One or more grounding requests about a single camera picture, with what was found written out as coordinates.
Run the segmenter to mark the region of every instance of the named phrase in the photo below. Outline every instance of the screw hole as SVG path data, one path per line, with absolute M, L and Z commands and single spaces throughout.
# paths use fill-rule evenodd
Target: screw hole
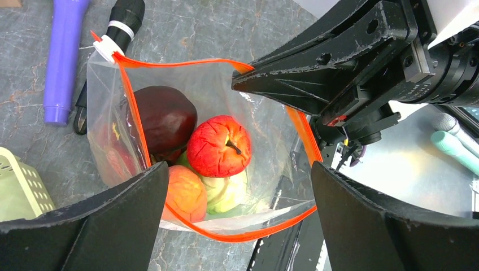
M 331 54 L 323 54 L 317 59 L 317 62 L 320 65 L 327 65 L 330 60 L 331 60 Z
M 475 66 L 477 66 L 477 62 L 478 62 L 477 58 L 471 58 L 469 60 L 469 66 L 475 67 Z
M 376 31 L 377 26 L 379 25 L 379 21 L 377 19 L 372 20 L 368 24 L 368 29 L 366 29 L 366 33 L 372 34 L 374 31 Z
M 403 62 L 404 66 L 407 68 L 412 65 L 412 55 L 408 55 Z

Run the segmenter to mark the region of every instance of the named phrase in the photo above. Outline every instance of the apple stem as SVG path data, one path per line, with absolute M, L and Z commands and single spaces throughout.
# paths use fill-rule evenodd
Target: apple stem
M 230 148 L 233 148 L 235 151 L 236 151 L 236 154 L 241 154 L 241 150 L 238 149 L 238 147 L 236 147 L 233 142 L 231 142 L 230 140 L 228 140 L 226 142 L 226 146 L 230 147 Z

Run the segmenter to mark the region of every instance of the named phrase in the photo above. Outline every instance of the green cabbage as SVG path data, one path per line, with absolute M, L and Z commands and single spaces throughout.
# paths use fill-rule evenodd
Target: green cabbage
M 206 212 L 210 215 L 228 212 L 238 206 L 246 196 L 248 178 L 246 170 L 227 178 L 208 178 L 196 172 L 188 162 L 186 152 L 176 164 L 184 165 L 195 172 L 206 188 Z

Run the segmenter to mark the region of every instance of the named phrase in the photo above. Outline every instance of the white cable tie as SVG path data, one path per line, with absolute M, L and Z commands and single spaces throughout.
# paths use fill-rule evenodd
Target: white cable tie
M 127 26 L 126 24 L 120 22 L 120 21 L 109 21 L 108 22 L 108 27 L 116 27 L 121 29 L 123 32 L 128 34 L 130 36 L 130 39 L 133 41 L 134 39 L 134 32 L 133 30 Z

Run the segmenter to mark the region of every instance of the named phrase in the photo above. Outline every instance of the purple flashlight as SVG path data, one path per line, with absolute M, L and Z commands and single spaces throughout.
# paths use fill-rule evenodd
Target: purple flashlight
M 68 123 L 83 16 L 89 3 L 90 0 L 54 0 L 43 98 L 46 124 Z

